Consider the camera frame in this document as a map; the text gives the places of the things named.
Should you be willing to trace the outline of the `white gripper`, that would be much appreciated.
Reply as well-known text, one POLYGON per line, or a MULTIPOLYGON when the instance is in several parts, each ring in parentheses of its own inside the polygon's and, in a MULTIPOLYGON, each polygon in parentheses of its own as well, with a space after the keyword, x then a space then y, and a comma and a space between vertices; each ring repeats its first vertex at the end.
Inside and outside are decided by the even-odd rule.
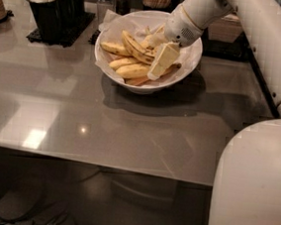
POLYGON ((179 4, 167 17, 164 34, 152 34, 148 39, 149 48, 155 49, 157 46, 159 48, 147 77, 153 81, 160 78, 180 57, 180 46, 190 47, 202 34, 203 31, 191 21, 182 4, 179 4))

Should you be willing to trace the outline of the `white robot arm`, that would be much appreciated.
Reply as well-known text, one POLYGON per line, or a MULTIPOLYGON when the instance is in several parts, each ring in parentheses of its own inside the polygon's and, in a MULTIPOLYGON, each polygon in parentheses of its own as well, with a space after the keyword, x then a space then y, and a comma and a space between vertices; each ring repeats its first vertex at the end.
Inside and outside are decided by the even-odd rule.
POLYGON ((281 225, 281 6, 275 0, 184 0, 168 16, 165 37, 182 47, 214 20, 236 12, 254 57, 272 119, 227 143, 215 173, 208 225, 281 225))

